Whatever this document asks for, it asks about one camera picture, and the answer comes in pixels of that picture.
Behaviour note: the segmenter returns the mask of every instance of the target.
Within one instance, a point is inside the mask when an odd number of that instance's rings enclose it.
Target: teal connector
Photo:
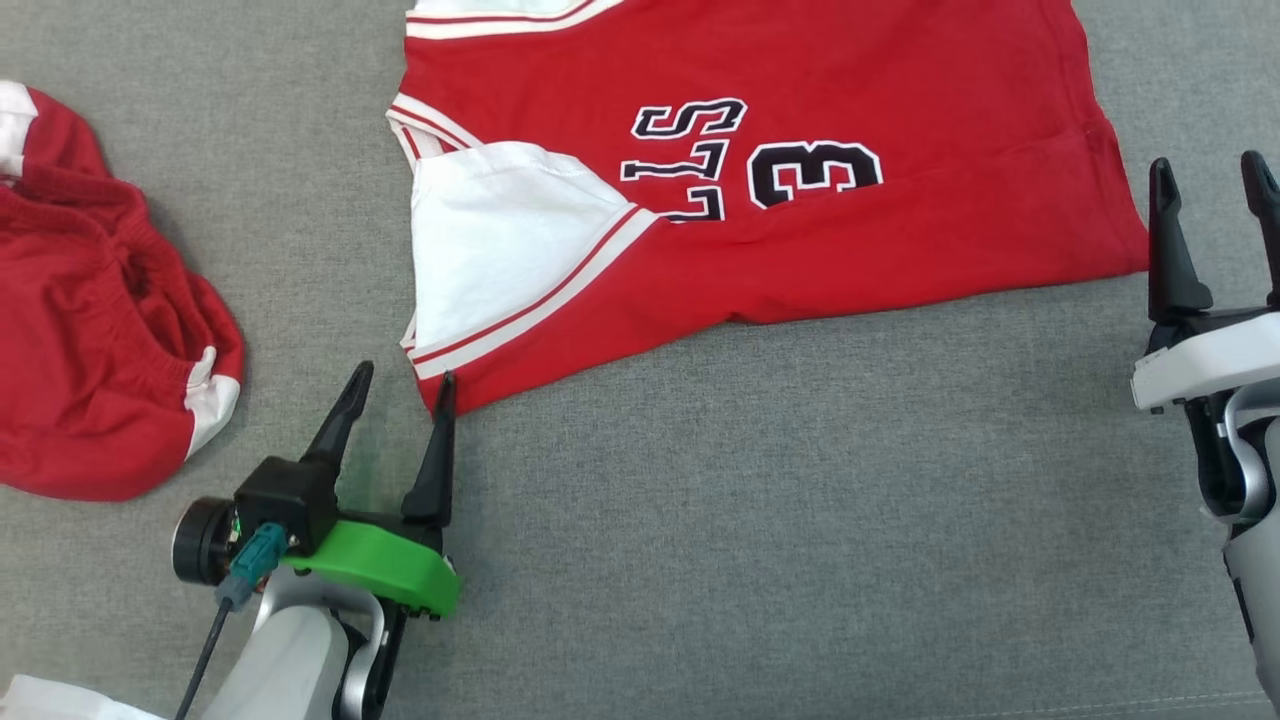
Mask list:
[[[218,583],[218,589],[214,591],[218,605],[230,601],[232,611],[239,612],[253,594],[257,583],[280,565],[280,559],[288,550],[289,536],[284,525],[266,523],[259,527],[253,537],[248,538],[244,547],[236,553],[230,573]]]

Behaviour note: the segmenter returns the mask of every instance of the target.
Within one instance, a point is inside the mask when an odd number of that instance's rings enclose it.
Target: red fabric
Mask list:
[[[142,193],[106,173],[88,126],[31,95],[22,177],[0,184],[0,482],[128,500],[187,457],[206,348],[212,374],[239,380],[243,341]]]
[[[626,0],[567,29],[404,47],[401,92],[481,142],[577,156],[657,213],[698,211],[696,188],[723,199],[722,222],[659,223],[554,316],[457,368],[463,411],[724,320],[1146,269],[1069,0]],[[686,135],[644,137],[676,127],[686,104],[722,99],[745,105],[735,129],[704,113]],[[659,109],[646,126],[645,108]],[[707,164],[694,146],[708,141],[727,141],[714,178],[623,179],[635,161]],[[774,183],[762,174],[773,168],[751,164],[777,143],[823,141],[860,145],[867,167],[832,165],[806,190],[795,168],[777,167]],[[792,199],[773,204],[788,187]],[[422,383],[429,404],[438,379]]]
[[[27,94],[38,113],[27,132],[24,155],[29,161],[86,176],[111,177],[93,129],[83,118],[33,87],[28,87]]]

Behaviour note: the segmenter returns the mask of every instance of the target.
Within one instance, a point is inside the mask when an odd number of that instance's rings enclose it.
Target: white side panel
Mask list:
[[[538,302],[530,305],[520,314],[512,315],[509,322],[494,325],[483,334],[476,334],[474,338],[467,340],[467,342],[449,347],[447,351],[433,352],[431,347],[425,347],[410,352],[410,359],[413,360],[413,370],[417,373],[417,377],[420,379],[431,378],[445,370],[466,365],[516,340],[538,325],[538,323],[550,318],[577,293],[586,290],[657,219],[653,213],[635,206],[621,211],[618,215],[618,224],[613,232],[602,237],[600,242],[595,246],[598,251],[591,255],[590,260],[580,265],[554,292],[543,296]]]
[[[654,220],[576,159],[524,142],[420,160],[412,214],[413,359],[550,296],[563,305]]]

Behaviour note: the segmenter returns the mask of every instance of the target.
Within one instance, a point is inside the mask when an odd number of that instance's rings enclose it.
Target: white stripe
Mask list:
[[[413,310],[413,316],[408,319],[408,327],[404,328],[404,337],[401,338],[401,347],[413,350],[413,346],[417,345],[413,340],[415,331],[417,331],[417,310]]]
[[[582,260],[585,260],[588,258],[588,255],[591,255],[591,252],[595,250],[595,246],[600,245],[602,241],[604,242],[604,246],[602,246],[600,250],[599,250],[599,252],[595,254],[595,258],[599,258],[600,255],[603,255],[605,252],[609,241],[604,240],[604,233],[608,232],[609,228],[612,228],[613,225],[616,225],[622,218],[625,218],[627,215],[627,213],[630,213],[635,206],[636,205],[634,202],[625,204],[625,205],[621,206],[620,210],[617,210],[616,213],[613,213],[612,215],[609,215],[603,223],[600,223],[600,229],[594,236],[591,236],[589,238],[589,241],[584,245],[581,256],[577,258],[572,264],[570,264],[568,266],[566,266],[563,274],[557,275],[553,279],[553,282],[550,282],[550,283],[547,284],[547,288],[559,287],[561,283],[563,283],[563,287],[561,287],[561,292],[567,291],[573,284],[573,282],[572,282],[571,278],[575,278],[575,277],[577,277],[577,274],[588,272],[588,268],[590,266],[590,264],[584,265],[581,269],[579,269],[579,265],[582,264]],[[439,352],[440,350],[443,350],[445,347],[449,347],[452,345],[457,345],[457,343],[462,342],[463,340],[466,340],[466,338],[468,338],[468,337],[471,337],[471,336],[474,336],[476,333],[484,332],[486,328],[492,328],[492,327],[494,327],[494,325],[504,322],[507,318],[511,318],[512,315],[518,315],[520,313],[524,313],[526,309],[529,309],[529,306],[531,306],[531,305],[541,301],[544,297],[547,297],[547,293],[541,292],[541,293],[534,296],[532,299],[530,299],[527,302],[525,302],[524,305],[521,305],[516,310],[503,313],[502,315],[499,315],[497,318],[493,318],[489,322],[476,323],[476,324],[474,324],[474,325],[471,325],[471,327],[461,331],[461,332],[456,332],[453,334],[445,336],[445,337],[443,337],[440,340],[436,340],[435,342],[430,342],[430,343],[426,343],[426,345],[419,345],[417,343],[417,338],[416,338],[416,333],[415,333],[413,350],[410,351],[408,356],[410,356],[411,360],[417,359],[417,357],[425,357],[428,355],[431,355],[433,352]]]
[[[611,219],[611,223],[605,225],[603,232],[608,231],[612,223],[618,222],[618,219],[627,213],[635,205],[628,205],[622,209],[622,211]],[[556,295],[550,296],[545,302],[539,305],[535,310],[521,316],[520,319],[511,322],[480,338],[475,342],[465,345],[452,352],[442,355],[439,357],[433,357],[425,363],[415,364],[415,370],[420,379],[431,378],[451,370],[454,368],[461,368],[472,360],[484,357],[485,355],[493,352],[494,350],[502,347],[503,345],[516,340],[517,337],[525,334],[532,329],[538,323],[541,323],[547,318],[552,316],[553,313],[568,304],[570,300],[582,292],[586,286],[591,284],[595,278],[604,272],[605,268],[613,264],[614,260],[631,247],[631,243],[639,238],[649,225],[657,220],[658,217],[649,210],[640,209],[630,220],[623,223],[617,228],[613,234],[604,241],[604,247],[595,254],[594,258],[584,266],[564,287],[559,290]],[[429,348],[415,350],[410,352],[410,357],[421,357],[422,355],[429,355]]]
[[[622,0],[595,0],[584,5],[580,10],[570,14],[566,18],[553,20],[553,22],[529,22],[522,20],[518,17],[512,19],[502,20],[484,20],[477,19],[475,22],[453,22],[453,23],[408,23],[408,28],[404,35],[408,37],[421,37],[424,40],[452,40],[457,37],[479,37],[485,35],[517,35],[522,32],[554,32],[558,29],[564,29],[573,27],[576,24],[584,23],[595,15],[621,5]],[[529,17],[556,17],[558,13],[541,13],[541,14],[529,14]],[[410,18],[425,18],[425,19],[438,19],[438,14],[426,14],[419,12],[410,12]],[[466,18],[467,15],[452,15],[454,18]]]
[[[396,108],[387,110],[387,119],[392,123],[392,132],[399,136],[398,140],[401,141],[401,146],[406,149],[404,154],[412,156],[412,160],[410,160],[411,165],[413,164],[413,160],[417,160],[419,158],[435,158],[436,155],[442,155],[444,152],[440,147],[442,145],[448,145],[456,150],[475,147],[475,145],[467,145],[457,137],[444,132],[444,129],[429,126],[417,118],[411,118],[404,113],[398,111]],[[413,142],[417,143],[417,155],[412,155],[412,149],[408,147],[408,142],[404,141],[404,136],[401,131],[407,131],[413,136]],[[425,152],[422,151],[424,145],[426,146]]]
[[[428,122],[439,126],[439,129],[424,124],[421,120],[411,118],[404,113],[396,111],[397,108],[407,113],[413,113],[415,115],[425,118]],[[422,102],[421,100],[415,100],[408,95],[404,95],[403,92],[396,95],[396,101],[392,102],[392,109],[387,110],[387,117],[399,120],[410,127],[426,131],[434,135],[435,137],[439,137],[440,140],[448,142],[449,145],[457,145],[458,141],[463,142],[465,147],[475,147],[477,145],[484,145],[483,142],[480,142],[480,138],[463,129],[462,126],[453,122],[444,113],[436,110],[435,108],[428,105],[426,102]],[[448,135],[442,135],[439,131],[444,131]]]
[[[556,18],[595,0],[417,0],[411,18]]]

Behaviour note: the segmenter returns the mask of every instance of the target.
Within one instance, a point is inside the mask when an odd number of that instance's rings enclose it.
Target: cable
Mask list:
[[[196,691],[200,689],[200,680],[205,676],[205,667],[209,666],[209,659],[214,655],[214,646],[218,644],[218,635],[223,634],[223,623],[227,621],[227,614],[232,611],[232,600],[223,598],[218,603],[218,615],[214,616],[214,626],[209,628],[209,637],[205,638],[205,648],[200,651],[200,660],[196,661],[196,671],[191,674],[191,682],[187,683],[187,694],[182,696],[182,705],[178,706],[178,714],[174,715],[173,720],[186,720],[187,712],[191,711],[191,703],[196,700]]]

